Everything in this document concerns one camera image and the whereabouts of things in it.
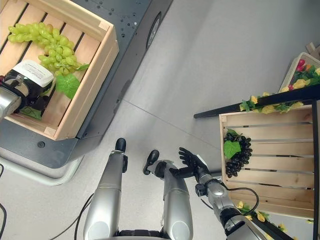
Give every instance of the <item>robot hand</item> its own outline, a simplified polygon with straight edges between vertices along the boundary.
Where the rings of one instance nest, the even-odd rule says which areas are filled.
[[[179,147],[179,155],[182,163],[187,165],[187,167],[180,169],[170,168],[170,172],[177,179],[195,176],[196,181],[199,182],[199,172],[209,173],[207,165],[189,150]]]

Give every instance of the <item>wooden slat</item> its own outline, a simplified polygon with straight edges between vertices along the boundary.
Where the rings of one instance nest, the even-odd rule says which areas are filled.
[[[67,112],[65,113],[61,121],[62,127],[59,127],[55,134],[55,137],[57,140],[62,140],[65,138],[74,138],[77,135],[78,130],[83,123],[83,120],[85,119],[88,111],[90,110],[91,105],[94,102],[101,88],[102,83],[104,82],[112,64],[114,63],[114,60],[118,55],[118,52],[119,52],[118,42],[115,41],[109,54],[104,58],[102,67],[94,68],[93,63],[96,63],[99,60],[99,58],[97,58],[96,61],[94,60],[92,61],[91,73],[95,73],[95,71],[98,71],[97,77],[93,83],[91,83],[90,81],[86,81],[85,84],[82,84],[79,87],[80,89],[78,90],[79,92],[76,93],[77,95],[76,99],[77,101],[82,103],[82,105],[79,105],[79,104],[73,105],[76,102],[75,102],[75,99],[72,100],[70,107],[67,109]]]
[[[99,41],[85,34],[75,51],[77,61],[86,64],[90,63],[94,55],[96,54],[99,45]],[[85,72],[86,71],[75,72],[74,75],[78,78],[79,81],[82,81]],[[71,99],[69,99],[66,95],[61,92],[55,91],[49,105],[47,106],[42,116],[42,120],[50,125],[58,126],[61,122],[61,119],[64,117],[64,114],[70,102]]]
[[[0,47],[2,47],[10,33],[8,26],[15,25],[26,4],[22,0],[9,0],[6,3],[3,11],[0,13]]]
[[[21,17],[19,23],[30,24],[40,22],[44,17],[45,12],[29,5]],[[18,62],[22,53],[25,51],[27,42],[11,43],[7,42],[2,53],[0,54],[0,74],[5,75]]]
[[[300,172],[315,170],[313,157],[251,156],[245,168]]]
[[[63,20],[82,32],[102,41],[112,25],[103,18],[70,0],[28,0],[48,14]]]
[[[256,155],[313,155],[313,142],[252,142],[252,154]]]
[[[314,175],[304,173],[287,173],[274,171],[241,170],[238,176],[228,181],[239,181],[257,184],[280,185],[284,187],[314,187]]]
[[[239,112],[236,114],[222,114],[222,116],[226,117],[226,121],[223,123],[225,127],[312,122],[312,110],[310,106],[293,109],[285,114],[281,114],[279,112],[273,112],[270,114]]]
[[[284,126],[259,126],[233,128],[238,134],[248,136],[253,140],[275,139],[312,139],[312,124],[294,124]]]
[[[250,188],[253,189],[259,196],[277,199],[286,199],[300,202],[314,202],[315,191],[310,189],[297,189],[287,188],[280,186],[266,186],[259,184],[247,184],[242,182],[231,182],[227,181],[226,186],[230,189],[234,188]],[[237,190],[238,194],[254,195],[252,192],[247,190]]]
[[[51,15],[47,15],[43,21],[45,24],[51,24],[53,25],[54,28],[58,28],[60,29],[64,22],[51,16]],[[41,47],[39,47],[37,44],[35,44],[34,42],[31,43],[31,45],[29,46],[28,50],[26,51],[23,60],[26,59],[30,59],[33,60],[37,63],[40,63],[41,61],[38,59],[39,55],[44,55],[45,54],[45,50]]]
[[[243,199],[237,199],[235,196],[232,201],[234,204],[237,204],[239,201],[243,201]],[[246,203],[250,206],[253,206],[256,203],[256,198],[252,198],[250,200],[246,200]],[[294,208],[294,207],[288,207],[288,206],[279,206],[279,205],[271,205],[265,202],[262,202],[257,207],[257,210],[268,212],[268,213],[274,213],[274,214],[280,214],[284,216],[289,217],[296,217],[296,218],[304,218],[304,219],[313,219],[314,217],[314,210],[313,209],[301,209],[301,208]]]

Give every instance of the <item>artificial grape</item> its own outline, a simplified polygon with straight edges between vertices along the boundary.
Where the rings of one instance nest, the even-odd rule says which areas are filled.
[[[24,41],[24,38],[25,38],[25,35],[22,34],[22,33],[20,33],[20,34],[18,34],[18,35],[16,36],[16,41],[17,41],[18,43],[22,43],[22,42]]]
[[[59,53],[56,53],[55,59],[56,59],[58,62],[60,62],[63,58],[62,58],[62,56],[61,56]]]
[[[50,49],[50,50],[49,50],[49,55],[52,56],[52,57],[55,57],[57,54],[56,54],[56,51],[55,51],[55,50]]]
[[[19,34],[20,33],[20,31],[17,28],[15,28],[14,26],[8,26],[8,30],[13,34]]]
[[[45,55],[39,55],[38,59],[42,62],[44,59],[46,59],[47,57]]]
[[[46,29],[46,31],[47,31],[48,33],[52,34],[52,31],[53,31],[54,27],[53,27],[51,24],[47,24],[47,25],[45,26],[45,29]]]
[[[57,70],[57,71],[54,72],[54,76],[55,76],[55,77],[56,77],[56,76],[60,76],[60,75],[62,75],[62,72],[61,72],[61,71]]]
[[[55,63],[57,61],[55,56],[49,56],[50,62]]]
[[[40,29],[45,29],[46,25],[43,22],[39,22],[39,28]]]
[[[48,64],[51,63],[51,60],[50,60],[49,57],[46,56],[46,57],[41,61],[41,63],[48,65]]]
[[[68,75],[69,74],[69,70],[66,67],[63,69],[63,74],[64,75]]]
[[[73,51],[70,48],[66,47],[66,46],[63,46],[62,49],[63,49],[62,55],[64,57],[69,57],[69,56],[71,56],[73,54]]]
[[[17,35],[10,34],[8,36],[8,40],[10,43],[16,43],[17,42]]]
[[[65,58],[65,61],[66,61],[66,63],[69,64],[69,65],[74,65],[74,64],[75,64],[75,61],[73,61],[72,58],[69,57],[69,56],[67,56],[67,57]]]
[[[66,45],[68,48],[73,49],[75,47],[75,44],[73,41],[69,41],[68,44]]]

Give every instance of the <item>wooden crate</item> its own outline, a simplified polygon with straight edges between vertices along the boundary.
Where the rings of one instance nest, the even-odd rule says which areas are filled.
[[[314,148],[312,108],[288,113],[226,113],[219,116],[222,180],[228,188],[247,187],[260,198],[258,210],[312,219],[314,217]],[[252,138],[252,156],[238,176],[228,178],[223,154],[224,135],[233,129]],[[231,191],[235,204],[255,204],[246,190]]]
[[[90,63],[74,73],[81,81],[74,98],[55,91],[41,121],[23,114],[6,117],[55,141],[74,138],[119,52],[114,26],[69,0],[2,0],[0,11],[0,75],[24,59],[39,63],[38,55],[44,54],[35,43],[8,41],[8,26],[16,23],[52,24],[75,43],[78,62]]]

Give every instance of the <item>green leaf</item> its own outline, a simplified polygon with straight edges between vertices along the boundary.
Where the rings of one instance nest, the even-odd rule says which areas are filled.
[[[77,67],[75,70],[76,71],[83,71],[83,70],[86,70],[87,68],[89,68],[90,64],[83,64],[79,67]]]
[[[74,98],[79,85],[79,80],[73,74],[68,74],[67,76],[60,75],[56,77],[55,89],[64,93],[70,99]]]
[[[20,109],[20,113],[27,115],[29,117],[38,119],[38,120],[42,120],[41,111],[33,109],[30,106],[26,106],[26,107]]]
[[[235,131],[235,130],[233,130],[233,129],[230,129],[230,128],[228,128],[228,131],[226,131],[226,133],[228,134],[231,134],[232,136],[238,136],[239,134]]]
[[[241,152],[241,147],[238,141],[232,142],[232,141],[226,141],[223,144],[223,152],[227,159],[231,159],[233,155],[236,153]]]
[[[243,106],[243,108],[245,109],[246,112],[250,112],[250,107],[249,107],[247,101],[242,100],[242,106]]]

